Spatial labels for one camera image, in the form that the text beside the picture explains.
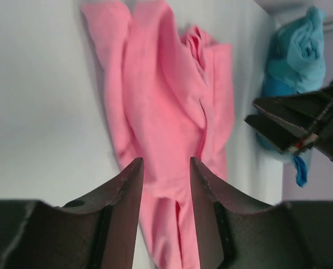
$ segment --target red marking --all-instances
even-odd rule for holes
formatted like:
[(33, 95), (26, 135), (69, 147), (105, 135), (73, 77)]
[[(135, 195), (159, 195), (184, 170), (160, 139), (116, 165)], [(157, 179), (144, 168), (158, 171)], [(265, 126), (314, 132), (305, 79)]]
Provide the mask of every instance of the red marking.
[(297, 149), (301, 149), (303, 147), (303, 142), (304, 140), (299, 140), (296, 144), (295, 144), (295, 147)]

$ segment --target blue cloth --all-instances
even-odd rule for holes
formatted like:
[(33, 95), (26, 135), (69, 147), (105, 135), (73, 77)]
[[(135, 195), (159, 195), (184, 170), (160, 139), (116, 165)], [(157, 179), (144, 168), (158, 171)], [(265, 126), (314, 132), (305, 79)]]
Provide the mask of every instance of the blue cloth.
[(325, 77), (324, 11), (311, 7), (306, 16), (283, 26), (271, 48), (268, 74), (288, 85), (293, 93), (318, 90)]
[[(326, 67), (323, 56), (324, 11), (311, 7), (305, 17), (281, 27), (270, 46), (267, 75), (262, 96), (286, 96), (318, 90), (323, 85)], [(273, 151), (272, 145), (258, 137), (263, 148)], [(296, 182), (303, 187), (307, 182), (306, 155), (282, 155), (297, 170)]]
[[(286, 96), (286, 95), (292, 95), (294, 94), (293, 89), (289, 87), (288, 85), (274, 79), (271, 76), (268, 76), (265, 81), (265, 85), (262, 91), (263, 97), (269, 97), (269, 96)], [(271, 151), (275, 151), (269, 142), (261, 137), (258, 136), (259, 143), (262, 145), (263, 148)], [(303, 187), (308, 180), (308, 167), (310, 164), (310, 158), (311, 154), (302, 154), (301, 156), (295, 156), (291, 154), (282, 155), (283, 160), (287, 160), (287, 162), (292, 162), (295, 169), (297, 170), (296, 175), (296, 182), (300, 187)]]
[(298, 186), (304, 187), (308, 179), (308, 168), (300, 156), (292, 155), (292, 163), (297, 170), (296, 182)]

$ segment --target crumpled cloth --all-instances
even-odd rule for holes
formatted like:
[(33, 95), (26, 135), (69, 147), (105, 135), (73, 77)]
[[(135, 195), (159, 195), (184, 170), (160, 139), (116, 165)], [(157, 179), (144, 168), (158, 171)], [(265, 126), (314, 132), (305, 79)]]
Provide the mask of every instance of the crumpled cloth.
[(124, 169), (144, 158), (139, 221), (160, 269), (200, 268), (190, 157), (226, 179), (225, 144), (234, 119), (232, 49), (191, 27), (180, 38), (164, 1), (83, 7), (105, 71), (104, 102)]
[[(281, 27), (270, 46), (262, 97), (286, 96), (319, 90), (326, 73), (324, 60), (323, 10), (311, 7), (305, 17)], [(297, 170), (296, 183), (304, 187), (312, 151), (281, 155), (263, 137), (263, 148), (284, 163), (292, 162)]]
[(267, 73), (288, 85), (293, 93), (319, 90), (326, 72), (323, 10), (311, 7), (305, 17), (280, 28)]

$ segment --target pink cloth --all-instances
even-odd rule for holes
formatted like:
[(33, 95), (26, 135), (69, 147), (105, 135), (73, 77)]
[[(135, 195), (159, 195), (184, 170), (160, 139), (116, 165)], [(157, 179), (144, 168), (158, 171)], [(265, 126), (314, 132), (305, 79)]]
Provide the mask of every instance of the pink cloth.
[(121, 169), (145, 163), (140, 223), (160, 269), (200, 267), (190, 157), (226, 178), (233, 125), (231, 46), (198, 27), (181, 38), (164, 1), (83, 7), (105, 70), (105, 106)]

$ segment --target white surface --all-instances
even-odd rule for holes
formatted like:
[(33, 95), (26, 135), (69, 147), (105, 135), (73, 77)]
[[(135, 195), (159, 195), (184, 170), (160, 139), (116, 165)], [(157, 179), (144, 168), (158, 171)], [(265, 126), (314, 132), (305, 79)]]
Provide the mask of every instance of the white surface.
[[(119, 171), (100, 98), (102, 73), (79, 11), (83, 2), (0, 0), (0, 198), (63, 205)], [(181, 29), (198, 24), (234, 45), (229, 179), (261, 200), (280, 200), (282, 164), (260, 151), (243, 122), (260, 91), (273, 19), (252, 0), (169, 2)], [(152, 268), (140, 232), (134, 268)]]
[(303, 17), (310, 6), (321, 8), (327, 14), (325, 23), (333, 18), (333, 0), (255, 0), (280, 24)]

